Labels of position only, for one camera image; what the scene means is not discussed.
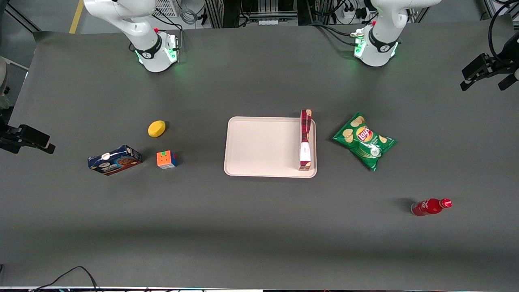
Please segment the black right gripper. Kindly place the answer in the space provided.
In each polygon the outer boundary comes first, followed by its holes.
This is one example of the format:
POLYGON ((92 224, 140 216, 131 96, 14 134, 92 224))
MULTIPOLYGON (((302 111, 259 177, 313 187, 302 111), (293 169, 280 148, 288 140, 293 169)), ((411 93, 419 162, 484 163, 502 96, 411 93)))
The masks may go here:
POLYGON ((47 154, 53 154, 56 146, 50 144, 50 136, 28 125, 13 127, 6 124, 0 126, 0 148, 18 154, 20 148, 26 146, 37 148, 47 154))

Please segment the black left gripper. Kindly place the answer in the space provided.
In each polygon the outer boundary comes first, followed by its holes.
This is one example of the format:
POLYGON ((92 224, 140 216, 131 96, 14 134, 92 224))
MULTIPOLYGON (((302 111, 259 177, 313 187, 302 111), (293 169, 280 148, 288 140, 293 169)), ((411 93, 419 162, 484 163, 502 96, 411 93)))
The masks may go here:
POLYGON ((471 61, 463 70, 464 80, 460 83, 462 91, 468 90, 476 81, 506 74, 498 83, 501 91, 508 89, 518 81, 518 33, 509 39, 497 56, 482 53, 471 61))

